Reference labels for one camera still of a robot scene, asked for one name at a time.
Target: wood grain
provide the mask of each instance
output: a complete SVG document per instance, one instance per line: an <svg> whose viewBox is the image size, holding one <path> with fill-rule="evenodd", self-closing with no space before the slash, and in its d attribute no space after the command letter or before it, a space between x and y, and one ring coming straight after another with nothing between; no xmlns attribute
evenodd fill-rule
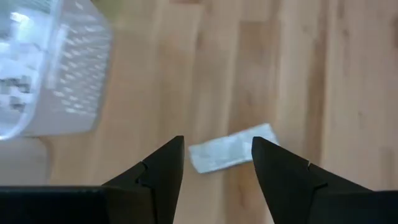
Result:
<svg viewBox="0 0 398 224"><path fill-rule="evenodd" d="M44 138L51 184L101 184L174 135L188 147L268 122L294 153L397 187L397 1L95 3L115 33L101 119ZM203 175L186 155L175 223L272 223L252 163Z"/></svg>

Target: clear plastic bin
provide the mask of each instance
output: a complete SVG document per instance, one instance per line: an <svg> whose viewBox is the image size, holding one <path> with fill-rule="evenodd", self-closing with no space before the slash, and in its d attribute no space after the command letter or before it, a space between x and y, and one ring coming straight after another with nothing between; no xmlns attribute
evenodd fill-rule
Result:
<svg viewBox="0 0 398 224"><path fill-rule="evenodd" d="M1 0L0 140L89 131L112 39L90 0Z"/></svg>

